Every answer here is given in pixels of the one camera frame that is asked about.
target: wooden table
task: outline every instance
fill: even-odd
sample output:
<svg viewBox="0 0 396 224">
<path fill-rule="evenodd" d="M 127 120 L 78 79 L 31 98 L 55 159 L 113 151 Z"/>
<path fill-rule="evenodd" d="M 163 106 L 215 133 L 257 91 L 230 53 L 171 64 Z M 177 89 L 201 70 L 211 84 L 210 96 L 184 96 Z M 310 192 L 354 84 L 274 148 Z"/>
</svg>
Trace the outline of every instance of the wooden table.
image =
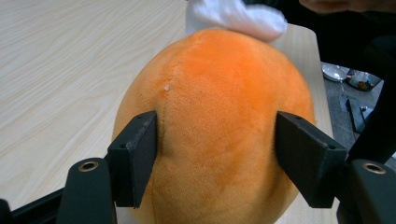
<svg viewBox="0 0 396 224">
<path fill-rule="evenodd" d="M 143 66 L 184 36 L 186 1 L 0 3 L 0 198 L 14 210 L 64 186 L 77 161 L 104 157 L 120 100 Z M 276 42 L 304 74 L 332 136 L 316 36 Z M 299 196 L 278 223 L 336 223 Z M 124 209 L 119 223 L 133 223 Z"/>
</svg>

